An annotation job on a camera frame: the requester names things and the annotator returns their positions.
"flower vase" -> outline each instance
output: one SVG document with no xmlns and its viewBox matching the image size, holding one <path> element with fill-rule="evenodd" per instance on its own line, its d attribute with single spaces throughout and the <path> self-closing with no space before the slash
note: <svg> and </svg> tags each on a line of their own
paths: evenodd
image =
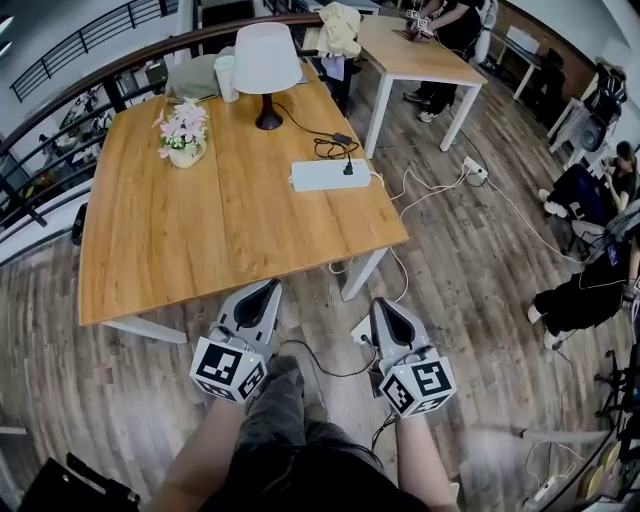
<svg viewBox="0 0 640 512">
<path fill-rule="evenodd" d="M 186 169 L 200 160 L 206 150 L 207 141 L 206 139 L 203 139 L 202 142 L 188 149 L 170 149 L 169 159 L 176 167 Z"/>
</svg>

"wooden handrail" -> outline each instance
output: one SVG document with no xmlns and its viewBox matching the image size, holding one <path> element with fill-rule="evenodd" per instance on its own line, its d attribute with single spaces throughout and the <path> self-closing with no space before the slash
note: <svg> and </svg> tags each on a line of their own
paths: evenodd
<svg viewBox="0 0 640 512">
<path fill-rule="evenodd" d="M 277 21 L 290 27 L 295 26 L 321 26 L 322 21 L 317 13 L 314 14 L 285 14 L 280 16 L 268 16 L 264 18 L 252 18 L 248 20 L 238 20 L 229 23 L 221 23 L 212 27 L 193 30 L 179 36 L 171 37 L 164 41 L 146 46 L 138 51 L 125 55 L 106 66 L 101 67 L 90 75 L 70 85 L 62 91 L 56 98 L 35 112 L 29 119 L 26 119 L 20 126 L 11 132 L 0 145 L 0 155 L 5 154 L 16 142 L 18 142 L 27 132 L 36 127 L 40 122 L 49 117 L 60 107 L 66 105 L 72 99 L 78 97 L 87 89 L 95 87 L 109 77 L 113 77 L 130 69 L 136 64 L 161 57 L 167 53 L 189 48 L 193 45 L 206 41 L 209 38 L 223 36 L 237 32 L 242 27 L 262 23 L 265 21 Z"/>
</svg>

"cup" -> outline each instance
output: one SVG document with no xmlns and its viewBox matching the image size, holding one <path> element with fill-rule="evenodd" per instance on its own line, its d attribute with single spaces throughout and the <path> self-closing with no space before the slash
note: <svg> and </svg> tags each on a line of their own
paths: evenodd
<svg viewBox="0 0 640 512">
<path fill-rule="evenodd" d="M 233 55 L 225 55 L 224 57 L 218 57 L 213 63 L 213 69 L 218 77 L 218 84 L 220 85 L 220 92 L 222 93 L 222 99 L 226 103 L 236 101 L 240 94 L 233 87 L 233 65 L 235 63 L 235 57 Z"/>
</svg>

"black cable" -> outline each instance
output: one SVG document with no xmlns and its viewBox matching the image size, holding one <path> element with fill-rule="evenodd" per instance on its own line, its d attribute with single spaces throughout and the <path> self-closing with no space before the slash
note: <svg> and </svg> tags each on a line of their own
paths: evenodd
<svg viewBox="0 0 640 512">
<path fill-rule="evenodd" d="M 371 451 L 372 452 L 373 452 L 373 450 L 376 449 L 376 444 L 378 442 L 378 438 L 380 437 L 380 434 L 382 434 L 382 432 L 384 432 L 384 429 L 386 429 L 390 425 L 393 425 L 395 422 L 396 422 L 396 419 L 393 417 L 393 413 L 390 412 L 389 416 L 387 416 L 387 419 L 384 420 L 384 422 L 382 423 L 380 428 L 378 430 L 376 430 L 374 432 L 373 436 L 371 437 Z"/>
<path fill-rule="evenodd" d="M 291 112 L 289 112 L 289 110 L 284 105 L 277 102 L 274 102 L 273 104 L 284 110 L 285 113 L 289 116 L 289 119 L 293 121 L 293 124 L 295 124 L 301 130 L 304 130 L 305 132 L 311 133 L 313 135 L 323 136 L 323 138 L 316 137 L 315 139 L 313 139 L 313 142 L 315 144 L 313 151 L 315 152 L 316 156 L 320 158 L 328 158 L 329 160 L 336 160 L 346 157 L 349 160 L 348 167 L 351 168 L 351 153 L 358 149 L 360 147 L 360 144 L 354 141 L 350 136 L 344 135 L 342 133 L 319 132 L 302 126 L 298 121 L 296 121 L 296 119 L 293 117 L 293 114 L 291 114 Z M 323 146 L 329 146 L 329 149 L 326 152 L 321 153 L 319 151 L 319 148 Z M 338 148 L 341 151 L 339 153 L 335 153 L 334 151 L 336 151 Z"/>
<path fill-rule="evenodd" d="M 372 355 L 371 355 L 371 360 L 367 363 L 367 365 L 362 369 L 362 370 L 358 370 L 357 372 L 352 372 L 352 373 L 347 373 L 345 375 L 340 375 L 338 373 L 333 373 L 330 371 L 325 370 L 322 365 L 320 364 L 320 362 L 318 361 L 318 358 L 316 357 L 316 355 L 313 353 L 313 350 L 311 350 L 311 347 L 306 344 L 304 341 L 300 341 L 300 340 L 287 340 L 285 342 L 282 343 L 282 345 L 286 345 L 287 343 L 297 343 L 298 345 L 302 345 L 304 348 L 307 349 L 307 352 L 309 352 L 309 355 L 311 356 L 311 358 L 313 359 L 313 361 L 316 363 L 316 366 L 318 367 L 318 369 L 326 374 L 326 375 L 330 375 L 331 377 L 352 377 L 354 375 L 360 375 L 361 373 L 366 372 L 369 367 L 375 362 L 375 360 L 378 357 L 378 353 L 376 352 L 376 349 L 373 347 L 373 345 L 371 346 L 371 350 L 372 350 Z"/>
</svg>

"chair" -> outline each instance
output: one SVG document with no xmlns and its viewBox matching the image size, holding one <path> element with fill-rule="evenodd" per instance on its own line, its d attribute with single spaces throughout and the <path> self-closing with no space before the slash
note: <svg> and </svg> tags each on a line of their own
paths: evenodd
<svg viewBox="0 0 640 512">
<path fill-rule="evenodd" d="M 70 453 L 67 454 L 67 466 L 74 472 L 72 473 L 53 459 L 47 460 L 25 494 L 18 512 L 41 510 L 134 512 L 138 510 L 140 496 L 128 487 L 99 475 Z M 94 485 L 89 485 L 76 474 Z"/>
</svg>

